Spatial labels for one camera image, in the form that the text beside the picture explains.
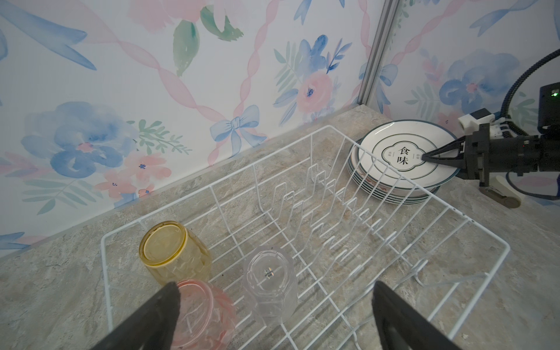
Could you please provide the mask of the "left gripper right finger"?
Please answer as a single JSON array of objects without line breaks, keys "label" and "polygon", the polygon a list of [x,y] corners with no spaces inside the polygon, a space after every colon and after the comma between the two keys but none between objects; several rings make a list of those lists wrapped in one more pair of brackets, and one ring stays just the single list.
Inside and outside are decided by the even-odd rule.
[{"label": "left gripper right finger", "polygon": [[382,349],[453,349],[459,347],[382,281],[373,286],[373,316]]}]

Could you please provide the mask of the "white plate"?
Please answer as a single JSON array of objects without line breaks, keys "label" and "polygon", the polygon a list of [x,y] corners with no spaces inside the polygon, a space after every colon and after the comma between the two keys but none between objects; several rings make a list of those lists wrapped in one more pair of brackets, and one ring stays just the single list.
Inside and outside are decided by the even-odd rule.
[{"label": "white plate", "polygon": [[456,140],[434,123],[398,120],[374,128],[357,147],[357,168],[383,186],[409,190],[414,183],[425,189],[445,184],[459,169],[430,163],[422,156]]}]

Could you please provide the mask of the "pink plastic cup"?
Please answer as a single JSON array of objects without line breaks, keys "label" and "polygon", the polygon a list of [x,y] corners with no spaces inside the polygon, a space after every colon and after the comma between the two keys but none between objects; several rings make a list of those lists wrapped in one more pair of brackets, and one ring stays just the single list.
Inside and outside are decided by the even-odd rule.
[{"label": "pink plastic cup", "polygon": [[177,284],[181,296],[172,349],[226,349],[236,328],[236,307],[221,289],[200,280]]}]

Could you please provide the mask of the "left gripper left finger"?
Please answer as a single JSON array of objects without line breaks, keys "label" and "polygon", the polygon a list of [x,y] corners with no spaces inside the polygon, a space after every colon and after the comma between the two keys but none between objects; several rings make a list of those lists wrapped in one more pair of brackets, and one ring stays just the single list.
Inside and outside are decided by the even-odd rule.
[{"label": "left gripper left finger", "polygon": [[92,350],[170,349],[180,302],[178,286],[169,282]]}]

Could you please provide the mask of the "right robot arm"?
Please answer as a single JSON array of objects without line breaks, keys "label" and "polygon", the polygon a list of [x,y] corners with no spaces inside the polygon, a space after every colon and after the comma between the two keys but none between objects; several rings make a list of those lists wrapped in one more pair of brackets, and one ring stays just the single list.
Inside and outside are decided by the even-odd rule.
[{"label": "right robot arm", "polygon": [[487,109],[459,118],[465,135],[421,159],[459,169],[458,177],[489,186],[492,173],[556,172],[559,170],[559,84],[542,86],[538,135],[520,136]]}]

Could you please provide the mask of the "clear glass cup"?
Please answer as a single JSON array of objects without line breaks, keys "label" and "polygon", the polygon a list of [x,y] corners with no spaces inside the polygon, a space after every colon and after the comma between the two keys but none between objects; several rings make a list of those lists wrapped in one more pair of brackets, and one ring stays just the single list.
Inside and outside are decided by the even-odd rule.
[{"label": "clear glass cup", "polygon": [[255,321],[267,327],[287,322],[297,303],[295,266],[279,246],[262,245],[244,261],[244,302]]}]

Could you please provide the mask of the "yellow plastic cup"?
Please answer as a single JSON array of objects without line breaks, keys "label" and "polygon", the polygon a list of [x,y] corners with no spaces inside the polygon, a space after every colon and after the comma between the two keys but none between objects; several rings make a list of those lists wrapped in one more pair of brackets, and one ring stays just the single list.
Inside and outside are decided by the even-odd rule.
[{"label": "yellow plastic cup", "polygon": [[160,285],[210,280],[211,252],[196,235],[175,221],[165,221],[148,230],[139,245],[139,257]]}]

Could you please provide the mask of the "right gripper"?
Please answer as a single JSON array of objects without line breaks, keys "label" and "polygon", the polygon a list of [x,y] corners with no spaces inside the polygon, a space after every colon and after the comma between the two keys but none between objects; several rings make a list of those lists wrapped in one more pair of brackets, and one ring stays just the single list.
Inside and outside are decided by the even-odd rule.
[{"label": "right gripper", "polygon": [[463,152],[464,159],[423,158],[424,162],[463,169],[463,178],[478,180],[482,187],[489,186],[492,173],[513,172],[518,175],[537,172],[540,165],[540,137],[518,136],[491,139],[488,125],[478,131],[455,139],[423,157],[455,156]]}]

